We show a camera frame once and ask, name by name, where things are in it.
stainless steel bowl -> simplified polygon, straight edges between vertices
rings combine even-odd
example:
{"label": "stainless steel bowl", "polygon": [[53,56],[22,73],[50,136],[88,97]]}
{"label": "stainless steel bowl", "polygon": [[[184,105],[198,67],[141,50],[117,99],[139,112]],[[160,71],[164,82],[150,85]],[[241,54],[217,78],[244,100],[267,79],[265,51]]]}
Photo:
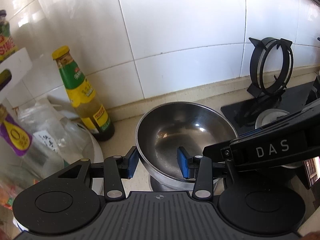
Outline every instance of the stainless steel bowl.
{"label": "stainless steel bowl", "polygon": [[202,155],[205,146],[237,137],[231,123],[199,104],[172,102],[159,105],[139,121],[135,140],[140,160],[157,181],[168,187],[193,190],[194,181],[182,177],[177,148]]}

plastic bottle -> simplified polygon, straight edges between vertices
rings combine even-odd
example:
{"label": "plastic bottle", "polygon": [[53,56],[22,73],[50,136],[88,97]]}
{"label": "plastic bottle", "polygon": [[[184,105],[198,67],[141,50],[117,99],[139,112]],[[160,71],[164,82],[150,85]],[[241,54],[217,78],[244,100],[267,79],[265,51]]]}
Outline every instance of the plastic bottle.
{"label": "plastic bottle", "polygon": [[63,46],[52,53],[66,88],[71,105],[82,122],[98,141],[110,139],[115,127],[100,102],[96,90],[90,85],[77,63],[70,55],[69,47]]}
{"label": "plastic bottle", "polygon": [[41,179],[63,169],[64,161],[61,156],[20,127],[2,104],[0,105],[0,136]]}

